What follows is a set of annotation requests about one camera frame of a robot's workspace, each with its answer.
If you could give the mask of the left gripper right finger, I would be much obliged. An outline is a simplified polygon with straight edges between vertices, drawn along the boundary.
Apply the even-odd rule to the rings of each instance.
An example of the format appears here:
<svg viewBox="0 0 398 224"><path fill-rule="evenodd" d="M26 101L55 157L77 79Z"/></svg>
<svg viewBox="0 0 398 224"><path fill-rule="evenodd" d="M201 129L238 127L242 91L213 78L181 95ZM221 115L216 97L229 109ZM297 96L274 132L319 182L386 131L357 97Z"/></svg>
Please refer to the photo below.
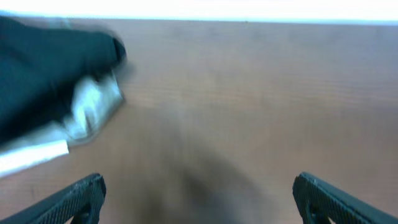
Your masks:
<svg viewBox="0 0 398 224"><path fill-rule="evenodd" d="M397 218L368 205L318 177L302 172L292 193L304 224L397 224Z"/></svg>

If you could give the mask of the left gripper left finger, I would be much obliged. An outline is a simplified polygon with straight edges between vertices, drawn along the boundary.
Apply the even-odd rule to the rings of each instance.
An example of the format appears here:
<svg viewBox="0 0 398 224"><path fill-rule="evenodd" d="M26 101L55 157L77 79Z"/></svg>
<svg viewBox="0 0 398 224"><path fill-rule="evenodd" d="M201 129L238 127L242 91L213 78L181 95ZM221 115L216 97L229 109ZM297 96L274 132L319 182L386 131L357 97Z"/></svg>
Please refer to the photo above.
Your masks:
<svg viewBox="0 0 398 224"><path fill-rule="evenodd" d="M1 220L1 224L98 223L106 196L102 175L95 173L40 202Z"/></svg>

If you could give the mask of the black leggings with red waistband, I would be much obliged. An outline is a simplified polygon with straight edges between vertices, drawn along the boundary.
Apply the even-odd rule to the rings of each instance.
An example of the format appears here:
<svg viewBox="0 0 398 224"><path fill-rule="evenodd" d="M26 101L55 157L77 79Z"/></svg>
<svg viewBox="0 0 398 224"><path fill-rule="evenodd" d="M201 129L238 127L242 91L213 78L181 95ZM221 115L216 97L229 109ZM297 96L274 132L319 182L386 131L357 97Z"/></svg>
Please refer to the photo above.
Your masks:
<svg viewBox="0 0 398 224"><path fill-rule="evenodd" d="M109 32L30 26L1 17L1 143L72 112L75 85L126 58Z"/></svg>

